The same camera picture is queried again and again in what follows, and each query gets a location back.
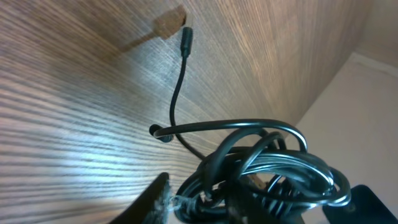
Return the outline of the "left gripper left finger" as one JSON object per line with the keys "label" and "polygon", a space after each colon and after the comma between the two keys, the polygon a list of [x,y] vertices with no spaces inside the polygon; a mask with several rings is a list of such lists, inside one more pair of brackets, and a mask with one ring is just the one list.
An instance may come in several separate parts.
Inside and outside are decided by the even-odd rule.
{"label": "left gripper left finger", "polygon": [[169,217],[169,174],[163,172],[109,224],[165,224]]}

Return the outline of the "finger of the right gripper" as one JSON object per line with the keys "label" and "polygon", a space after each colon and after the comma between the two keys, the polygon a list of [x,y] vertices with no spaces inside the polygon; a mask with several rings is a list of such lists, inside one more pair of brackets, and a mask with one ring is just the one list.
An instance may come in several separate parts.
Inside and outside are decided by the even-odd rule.
{"label": "finger of the right gripper", "polygon": [[366,185],[351,189],[351,201],[344,207],[323,206],[330,224],[397,224],[397,218]]}

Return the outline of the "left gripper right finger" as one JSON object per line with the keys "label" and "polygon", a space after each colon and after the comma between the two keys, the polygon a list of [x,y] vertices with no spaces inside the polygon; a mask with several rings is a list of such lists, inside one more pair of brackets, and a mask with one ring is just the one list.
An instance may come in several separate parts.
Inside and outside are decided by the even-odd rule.
{"label": "left gripper right finger", "polygon": [[228,222],[233,224],[304,224],[301,216],[278,219],[261,206],[242,184],[230,186],[226,195]]}

